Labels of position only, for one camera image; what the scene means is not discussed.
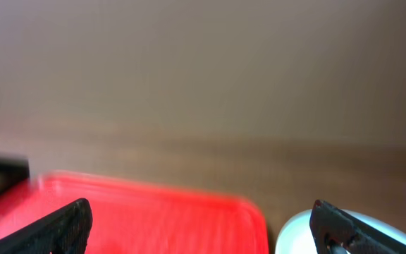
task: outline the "red container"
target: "red container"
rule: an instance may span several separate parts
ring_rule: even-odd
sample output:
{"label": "red container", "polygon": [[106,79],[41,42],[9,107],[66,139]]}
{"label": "red container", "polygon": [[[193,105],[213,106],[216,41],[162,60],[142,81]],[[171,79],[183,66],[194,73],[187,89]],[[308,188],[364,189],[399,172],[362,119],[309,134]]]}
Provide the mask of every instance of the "red container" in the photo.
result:
{"label": "red container", "polygon": [[0,197],[0,238],[78,198],[92,208],[88,254],[269,252],[264,218],[243,199],[66,172]]}

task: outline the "table surface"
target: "table surface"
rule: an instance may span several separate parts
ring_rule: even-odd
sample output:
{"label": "table surface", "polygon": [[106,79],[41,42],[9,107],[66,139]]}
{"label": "table surface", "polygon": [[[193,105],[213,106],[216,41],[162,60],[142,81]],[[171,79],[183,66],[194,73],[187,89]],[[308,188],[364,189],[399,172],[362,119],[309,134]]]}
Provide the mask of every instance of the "table surface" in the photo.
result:
{"label": "table surface", "polygon": [[406,150],[50,128],[0,130],[0,152],[27,156],[32,177],[61,169],[244,196],[271,245],[316,199],[406,233]]}

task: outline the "wall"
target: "wall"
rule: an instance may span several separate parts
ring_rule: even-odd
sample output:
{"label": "wall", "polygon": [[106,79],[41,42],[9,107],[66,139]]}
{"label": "wall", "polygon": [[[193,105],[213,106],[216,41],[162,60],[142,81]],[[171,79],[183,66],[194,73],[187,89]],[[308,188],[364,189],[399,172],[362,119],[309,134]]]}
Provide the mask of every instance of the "wall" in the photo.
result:
{"label": "wall", "polygon": [[0,120],[406,146],[406,1],[0,0]]}

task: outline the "gray wall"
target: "gray wall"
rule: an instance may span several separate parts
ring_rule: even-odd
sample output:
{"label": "gray wall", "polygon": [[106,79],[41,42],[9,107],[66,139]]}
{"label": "gray wall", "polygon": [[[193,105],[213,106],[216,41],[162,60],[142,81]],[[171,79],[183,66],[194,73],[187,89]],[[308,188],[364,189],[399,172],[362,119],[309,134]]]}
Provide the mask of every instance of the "gray wall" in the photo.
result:
{"label": "gray wall", "polygon": [[406,1],[0,0],[0,119],[406,146]]}

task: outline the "red surface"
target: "red surface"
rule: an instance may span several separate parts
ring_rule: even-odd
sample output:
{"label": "red surface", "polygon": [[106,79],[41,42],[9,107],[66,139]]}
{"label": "red surface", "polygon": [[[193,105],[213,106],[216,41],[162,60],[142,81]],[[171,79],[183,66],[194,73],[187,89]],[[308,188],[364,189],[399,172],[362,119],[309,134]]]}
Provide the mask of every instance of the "red surface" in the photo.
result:
{"label": "red surface", "polygon": [[234,197],[56,173],[0,198],[0,238],[78,199],[92,207],[86,253],[267,254],[264,218]]}

